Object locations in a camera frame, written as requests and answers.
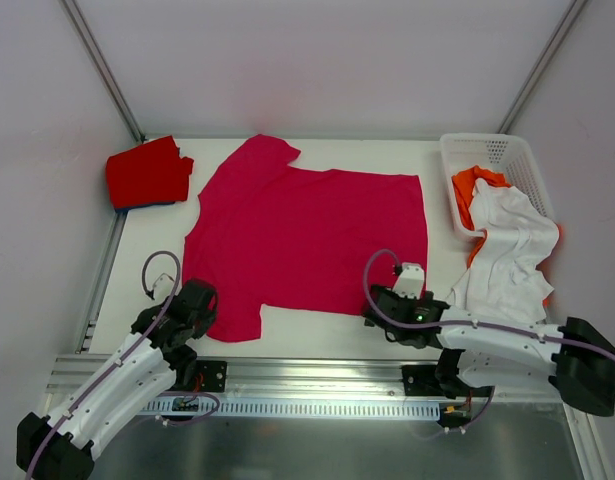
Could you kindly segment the magenta t shirt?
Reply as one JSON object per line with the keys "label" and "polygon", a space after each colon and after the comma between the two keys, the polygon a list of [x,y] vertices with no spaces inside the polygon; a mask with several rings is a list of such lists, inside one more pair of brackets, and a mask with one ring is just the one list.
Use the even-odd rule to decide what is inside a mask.
{"label": "magenta t shirt", "polygon": [[378,250],[427,261],[418,176],[305,170],[295,166],[299,154],[282,139],[254,136],[199,193],[183,276],[217,290],[214,340],[259,339],[266,305],[359,314],[364,281],[393,281],[392,262],[374,259]]}

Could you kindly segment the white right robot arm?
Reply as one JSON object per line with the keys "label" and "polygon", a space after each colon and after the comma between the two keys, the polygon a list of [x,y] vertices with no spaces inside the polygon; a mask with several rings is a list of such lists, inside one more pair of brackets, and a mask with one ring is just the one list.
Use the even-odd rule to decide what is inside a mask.
{"label": "white right robot arm", "polygon": [[371,285],[366,324],[388,341],[440,356],[433,385],[447,398],[495,387],[555,389],[572,408],[598,417],[615,413],[615,347],[590,322],[521,325],[475,316],[437,300]]}

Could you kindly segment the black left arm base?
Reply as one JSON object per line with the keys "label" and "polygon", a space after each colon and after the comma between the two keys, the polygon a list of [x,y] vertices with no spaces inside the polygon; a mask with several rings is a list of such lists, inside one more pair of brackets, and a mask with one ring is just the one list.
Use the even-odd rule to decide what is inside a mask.
{"label": "black left arm base", "polygon": [[228,363],[222,360],[193,360],[178,372],[173,389],[183,392],[222,393]]}

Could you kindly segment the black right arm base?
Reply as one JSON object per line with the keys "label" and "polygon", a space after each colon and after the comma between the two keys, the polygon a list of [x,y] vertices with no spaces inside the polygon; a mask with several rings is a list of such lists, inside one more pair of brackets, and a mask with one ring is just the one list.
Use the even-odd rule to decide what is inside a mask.
{"label": "black right arm base", "polygon": [[401,367],[404,393],[409,397],[443,397],[455,400],[458,397],[486,398],[491,387],[470,387],[458,379],[439,379],[436,366],[404,365]]}

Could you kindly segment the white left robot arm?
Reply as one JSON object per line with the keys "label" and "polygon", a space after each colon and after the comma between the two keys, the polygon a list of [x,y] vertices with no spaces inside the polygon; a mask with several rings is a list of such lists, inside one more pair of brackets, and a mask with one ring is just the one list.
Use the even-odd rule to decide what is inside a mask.
{"label": "white left robot arm", "polygon": [[44,416],[27,414],[16,433],[16,464],[29,479],[86,479],[113,438],[150,401],[169,391],[196,392],[197,353],[218,313],[218,293],[192,279],[143,310],[115,353]]}

